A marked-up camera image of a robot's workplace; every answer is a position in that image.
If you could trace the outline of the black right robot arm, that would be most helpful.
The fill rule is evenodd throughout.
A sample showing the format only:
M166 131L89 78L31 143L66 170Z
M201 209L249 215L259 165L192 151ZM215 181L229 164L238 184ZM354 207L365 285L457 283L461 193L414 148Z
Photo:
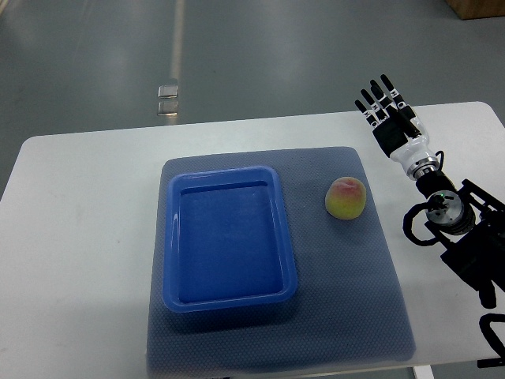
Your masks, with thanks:
M361 90L357 109L372 127L385 156L402 165L425 201L403 217L404 235L417 246L445 248L442 261L473 288L488 313L481 316L481 334L496 353L479 368L504 364L504 343L494 325L504 322L495 311L496 292L504 289L504 204L468 179L461 188L443 172L443 151L432 152L429 135L413 108L386 75Z

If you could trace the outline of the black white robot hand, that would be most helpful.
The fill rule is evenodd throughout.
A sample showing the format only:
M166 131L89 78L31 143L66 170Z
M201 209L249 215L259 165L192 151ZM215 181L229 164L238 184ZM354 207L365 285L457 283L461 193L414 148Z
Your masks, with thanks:
M360 100L354 105L366 122L373 127L372 134L387 158L399 163L408 177L421 177L439 169L439 160L429 148L429 136L425 126L403 99L386 74L380 79L392 99L375 80L370 80L372 95L365 89L361 95L370 106Z

